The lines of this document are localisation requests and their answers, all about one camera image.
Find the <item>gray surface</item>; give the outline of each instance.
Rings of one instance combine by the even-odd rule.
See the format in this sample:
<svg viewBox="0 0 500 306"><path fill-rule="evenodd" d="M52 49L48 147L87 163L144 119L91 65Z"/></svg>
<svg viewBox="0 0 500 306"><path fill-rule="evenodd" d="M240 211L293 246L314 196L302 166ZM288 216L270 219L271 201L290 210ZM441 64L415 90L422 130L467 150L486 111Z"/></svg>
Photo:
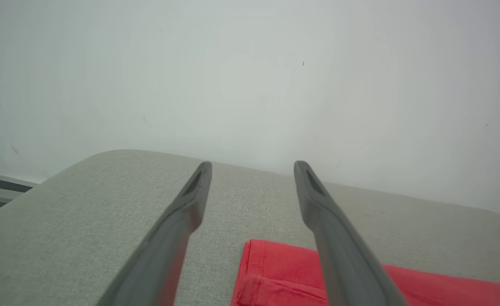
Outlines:
<svg viewBox="0 0 500 306"><path fill-rule="evenodd" d="M2 207L0 305L95 304L198 164L164 153L110 151ZM500 215L326 188L384 263L500 281ZM250 238L314 248L293 178L213 163L207 210L190 238L176 305L229 305Z"/></svg>

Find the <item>wall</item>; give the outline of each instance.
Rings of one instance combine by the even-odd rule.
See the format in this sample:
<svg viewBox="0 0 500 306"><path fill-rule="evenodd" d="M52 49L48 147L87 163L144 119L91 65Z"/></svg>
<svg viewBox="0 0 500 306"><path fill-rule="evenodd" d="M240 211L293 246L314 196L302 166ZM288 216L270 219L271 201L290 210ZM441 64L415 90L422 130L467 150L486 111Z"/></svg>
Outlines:
<svg viewBox="0 0 500 306"><path fill-rule="evenodd" d="M500 213L500 1L0 0L1 170L121 148Z"/></svg>

